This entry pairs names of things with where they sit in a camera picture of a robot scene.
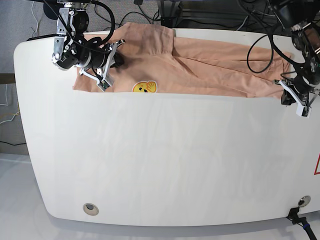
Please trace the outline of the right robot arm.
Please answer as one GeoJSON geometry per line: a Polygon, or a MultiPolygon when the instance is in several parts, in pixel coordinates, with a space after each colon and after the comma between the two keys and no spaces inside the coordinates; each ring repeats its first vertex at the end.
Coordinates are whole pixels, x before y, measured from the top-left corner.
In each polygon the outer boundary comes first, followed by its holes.
{"type": "Polygon", "coordinates": [[[105,91],[113,85],[109,71],[124,64],[124,59],[117,48],[125,43],[120,39],[109,43],[116,29],[115,16],[112,10],[97,0],[58,0],[62,4],[53,13],[57,17],[56,34],[52,62],[61,70],[72,67],[79,68],[79,74],[96,81],[96,85],[105,91]],[[93,37],[85,39],[85,31],[89,25],[86,5],[93,4],[104,8],[110,16],[111,28],[105,38],[93,37]]]}

